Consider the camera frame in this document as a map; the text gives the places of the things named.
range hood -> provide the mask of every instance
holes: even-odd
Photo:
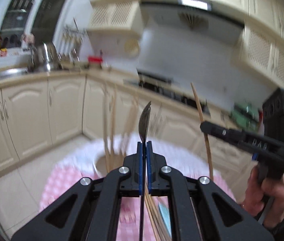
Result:
[[[236,44],[245,26],[243,23],[211,11],[210,4],[202,6],[201,2],[204,9],[185,4],[143,1],[141,9],[159,25],[199,32],[231,46]]]

blue gripper pad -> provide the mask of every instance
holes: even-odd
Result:
[[[142,184],[143,184],[143,146],[142,142],[137,143],[137,155],[139,157],[139,193],[140,196],[142,193]]]
[[[146,143],[147,188],[149,194],[152,193],[151,155],[153,155],[153,152],[151,151],[151,141],[149,141]]]

metal pot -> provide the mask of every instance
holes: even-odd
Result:
[[[53,43],[43,43],[33,48],[31,54],[31,71],[50,71],[61,69],[60,60]]]

pink cloth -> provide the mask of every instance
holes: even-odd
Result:
[[[116,137],[114,144],[115,149],[119,141],[120,138]],[[134,153],[134,149],[136,151],[137,141],[138,135],[132,136],[130,142],[131,148],[129,147],[130,151],[128,151],[128,153]],[[155,153],[164,154],[167,164],[180,170],[183,175],[196,179],[204,175],[209,175],[207,164],[186,149],[179,148],[156,139],[152,139],[152,145]],[[89,177],[93,180],[98,179],[98,174],[94,169],[92,169],[92,162],[96,160],[97,156],[101,155],[103,148],[102,140],[90,142],[87,146],[76,150],[75,153],[58,163],[53,169],[45,185],[40,201],[39,211],[41,212],[43,209],[48,207],[48,205],[54,202],[82,177]],[[214,182],[235,200],[233,193],[218,171],[214,171]],[[140,198],[122,198],[116,240],[138,241],[139,223]],[[155,241],[155,236],[146,207],[144,208],[143,240]]]

tile floor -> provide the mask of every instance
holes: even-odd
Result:
[[[0,178],[0,223],[9,238],[38,214],[38,204],[56,162],[87,143],[83,135],[48,151]]]

